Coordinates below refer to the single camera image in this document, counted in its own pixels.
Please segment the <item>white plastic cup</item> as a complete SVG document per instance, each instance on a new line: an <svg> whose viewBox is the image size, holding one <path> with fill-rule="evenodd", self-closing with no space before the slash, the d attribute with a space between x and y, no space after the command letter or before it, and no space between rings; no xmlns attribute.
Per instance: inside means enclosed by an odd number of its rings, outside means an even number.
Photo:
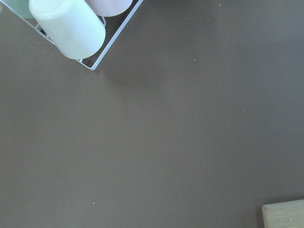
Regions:
<svg viewBox="0 0 304 228"><path fill-rule="evenodd" d="M94 55L105 27L84 0L30 0L29 10L59 51L70 59Z"/></svg>

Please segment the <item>pink plastic cup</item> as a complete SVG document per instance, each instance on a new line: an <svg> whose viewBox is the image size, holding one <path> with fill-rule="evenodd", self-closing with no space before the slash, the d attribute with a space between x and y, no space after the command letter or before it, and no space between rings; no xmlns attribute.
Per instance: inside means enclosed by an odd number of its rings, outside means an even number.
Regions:
<svg viewBox="0 0 304 228"><path fill-rule="evenodd" d="M132 0L86 0L86 3L98 16L113 17L125 12Z"/></svg>

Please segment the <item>green plastic cup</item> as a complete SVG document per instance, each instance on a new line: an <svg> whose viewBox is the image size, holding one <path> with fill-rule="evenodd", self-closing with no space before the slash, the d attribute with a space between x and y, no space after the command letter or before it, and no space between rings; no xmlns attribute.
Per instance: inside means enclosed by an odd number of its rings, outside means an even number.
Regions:
<svg viewBox="0 0 304 228"><path fill-rule="evenodd" d="M7 4L22 18L34 18L29 10L29 0L7 0Z"/></svg>

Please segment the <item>bamboo cutting board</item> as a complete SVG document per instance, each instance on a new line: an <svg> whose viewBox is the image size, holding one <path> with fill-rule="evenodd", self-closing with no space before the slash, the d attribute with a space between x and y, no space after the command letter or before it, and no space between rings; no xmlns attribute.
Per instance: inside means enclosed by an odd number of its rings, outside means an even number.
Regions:
<svg viewBox="0 0 304 228"><path fill-rule="evenodd" d="M262 214L265 228L303 228L304 200L265 204Z"/></svg>

